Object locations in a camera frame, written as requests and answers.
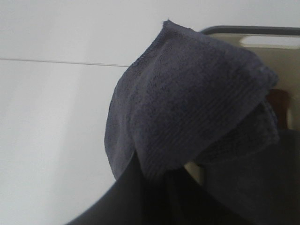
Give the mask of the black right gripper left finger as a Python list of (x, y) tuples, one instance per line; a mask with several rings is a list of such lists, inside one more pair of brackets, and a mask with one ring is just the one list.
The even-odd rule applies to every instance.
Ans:
[(172, 213), (163, 186), (143, 176), (134, 153), (122, 175), (91, 207), (70, 225), (170, 225)]

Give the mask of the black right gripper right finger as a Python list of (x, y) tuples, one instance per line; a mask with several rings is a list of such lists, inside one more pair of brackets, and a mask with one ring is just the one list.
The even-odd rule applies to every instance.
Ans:
[(166, 177), (172, 225), (297, 225), (300, 134), (281, 130), (277, 144), (204, 168), (199, 185), (181, 168)]

